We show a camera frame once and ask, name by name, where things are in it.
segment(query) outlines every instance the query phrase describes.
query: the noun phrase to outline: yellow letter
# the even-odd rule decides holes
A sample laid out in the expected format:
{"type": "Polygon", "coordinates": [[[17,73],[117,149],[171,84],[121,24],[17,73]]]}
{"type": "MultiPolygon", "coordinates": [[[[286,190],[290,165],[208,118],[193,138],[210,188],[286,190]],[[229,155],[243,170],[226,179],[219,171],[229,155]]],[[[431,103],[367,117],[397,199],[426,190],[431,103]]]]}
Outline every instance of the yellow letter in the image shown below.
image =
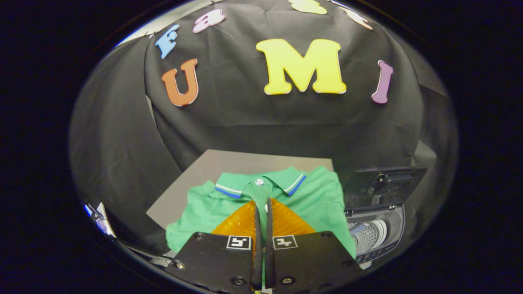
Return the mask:
{"type": "Polygon", "coordinates": [[[327,14],[327,9],[320,6],[320,4],[314,0],[289,0],[292,3],[292,8],[299,12],[308,12],[316,14],[327,14]]]}
{"type": "Polygon", "coordinates": [[[296,88],[304,92],[316,71],[316,82],[312,88],[317,93],[342,94],[347,86],[342,82],[339,69],[338,51],[341,46],[334,41],[316,39],[302,57],[287,41],[271,39],[256,44],[256,50],[265,53],[269,84],[265,86],[267,95],[287,94],[292,85],[285,81],[287,72],[296,88]]]}

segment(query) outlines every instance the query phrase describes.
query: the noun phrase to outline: screw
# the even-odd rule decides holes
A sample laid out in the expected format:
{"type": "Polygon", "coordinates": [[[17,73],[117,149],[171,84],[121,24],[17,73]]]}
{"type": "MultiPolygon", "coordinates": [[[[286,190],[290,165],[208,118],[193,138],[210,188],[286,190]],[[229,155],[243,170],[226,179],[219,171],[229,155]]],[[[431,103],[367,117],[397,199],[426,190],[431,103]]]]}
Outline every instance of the screw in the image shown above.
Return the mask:
{"type": "Polygon", "coordinates": [[[247,282],[246,282],[244,279],[242,279],[242,278],[235,278],[234,281],[233,281],[233,283],[234,283],[235,285],[238,285],[238,286],[243,286],[243,285],[245,285],[247,282]]]}
{"type": "Polygon", "coordinates": [[[294,280],[291,279],[291,278],[285,278],[285,279],[281,280],[281,282],[283,284],[287,284],[288,285],[288,284],[292,284],[294,282],[294,280]]]}
{"type": "Polygon", "coordinates": [[[202,240],[204,236],[205,234],[201,232],[195,233],[196,240],[202,240]]]}

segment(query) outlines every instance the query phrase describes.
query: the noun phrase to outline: black cloth backdrop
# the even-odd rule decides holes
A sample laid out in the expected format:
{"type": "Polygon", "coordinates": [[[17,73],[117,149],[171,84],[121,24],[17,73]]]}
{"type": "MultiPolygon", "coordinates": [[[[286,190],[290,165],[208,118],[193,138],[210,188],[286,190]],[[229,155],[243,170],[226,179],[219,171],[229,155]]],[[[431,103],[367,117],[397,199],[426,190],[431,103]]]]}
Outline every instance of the black cloth backdrop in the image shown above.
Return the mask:
{"type": "Polygon", "coordinates": [[[171,25],[115,48],[86,82],[71,123],[70,160],[80,197],[94,206],[103,201],[119,237],[162,254],[169,250],[165,231],[145,212],[207,149],[332,158],[345,187],[356,168],[412,164],[421,140],[437,155],[433,176],[407,201],[400,249],[376,262],[406,249],[439,210],[453,178],[458,146],[451,100],[419,84],[418,76],[430,69],[415,69],[412,60],[421,58],[405,51],[408,45],[392,32],[370,19],[368,30],[337,5],[321,4],[326,15],[298,12],[287,1],[228,0],[177,20],[176,46],[163,60],[155,43],[171,25]],[[195,20],[217,8],[226,19],[194,34],[195,20]],[[302,55],[314,39],[338,42],[347,92],[314,92],[314,74],[303,93],[293,85],[289,94],[266,95],[265,55],[255,47],[275,38],[302,55]],[[192,58],[198,59],[198,98],[176,107],[161,76],[177,69],[184,93],[179,68],[192,58]],[[378,60],[394,68],[385,105],[370,99],[378,60]]]}

